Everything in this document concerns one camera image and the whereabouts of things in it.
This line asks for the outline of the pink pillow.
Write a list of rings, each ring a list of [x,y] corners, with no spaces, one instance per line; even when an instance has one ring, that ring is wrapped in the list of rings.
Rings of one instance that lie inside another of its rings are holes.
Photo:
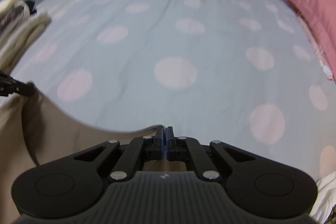
[[[335,80],[335,0],[287,0],[313,36],[313,46]]]

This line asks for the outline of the white crumpled garment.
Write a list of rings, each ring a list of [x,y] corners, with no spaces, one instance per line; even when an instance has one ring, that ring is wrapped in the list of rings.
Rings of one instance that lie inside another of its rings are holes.
[[[317,182],[318,196],[310,212],[317,223],[335,223],[335,172]]]

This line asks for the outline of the taupe long sleeve shirt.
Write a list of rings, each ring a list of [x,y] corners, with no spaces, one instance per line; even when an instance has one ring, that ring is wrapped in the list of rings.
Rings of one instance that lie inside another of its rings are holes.
[[[30,96],[13,94],[1,106],[1,223],[12,223],[19,215],[11,186],[26,170],[108,140],[127,144],[157,129],[154,125],[117,132],[89,127],[62,112],[33,83],[27,86]]]

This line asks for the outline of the patterned dark folded garment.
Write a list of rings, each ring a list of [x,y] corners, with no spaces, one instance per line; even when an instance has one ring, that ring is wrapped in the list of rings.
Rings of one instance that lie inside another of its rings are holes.
[[[30,9],[24,1],[13,5],[9,11],[1,15],[1,29],[6,28],[10,23],[26,19],[30,16]]]

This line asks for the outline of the polka dot bed sheet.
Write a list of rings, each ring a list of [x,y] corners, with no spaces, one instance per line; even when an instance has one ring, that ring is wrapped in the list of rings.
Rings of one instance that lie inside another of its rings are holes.
[[[320,178],[335,171],[335,83],[283,0],[44,0],[12,71],[90,126],[154,124]]]

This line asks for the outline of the cream folded garment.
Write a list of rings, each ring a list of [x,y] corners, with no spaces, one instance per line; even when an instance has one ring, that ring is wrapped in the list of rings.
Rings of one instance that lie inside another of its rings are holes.
[[[1,15],[20,1],[23,0],[1,0]],[[34,8],[29,9],[28,18],[10,23],[1,29],[1,71],[6,74],[14,69],[25,51],[52,21],[48,12],[34,12]]]

